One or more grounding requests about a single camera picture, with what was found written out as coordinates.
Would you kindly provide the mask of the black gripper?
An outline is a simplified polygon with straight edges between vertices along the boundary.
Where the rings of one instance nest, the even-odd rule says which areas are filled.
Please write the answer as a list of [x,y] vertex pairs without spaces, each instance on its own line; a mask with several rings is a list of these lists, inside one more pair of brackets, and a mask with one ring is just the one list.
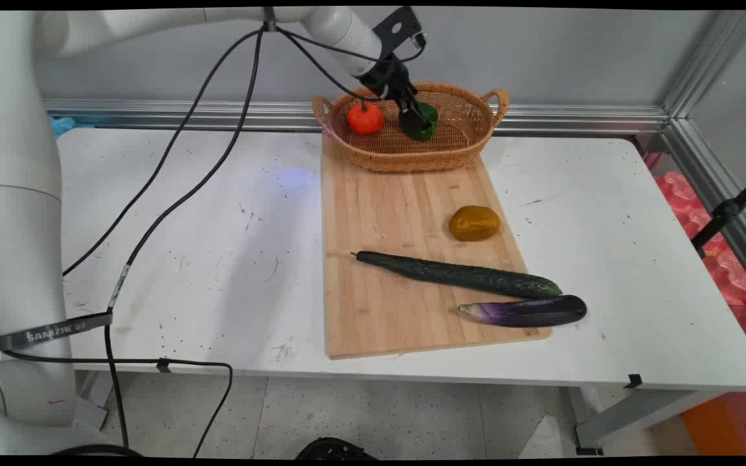
[[418,91],[411,82],[409,71],[401,61],[379,62],[359,77],[361,85],[379,100],[398,103],[400,129],[406,135],[432,129],[436,124],[435,110],[418,100]]

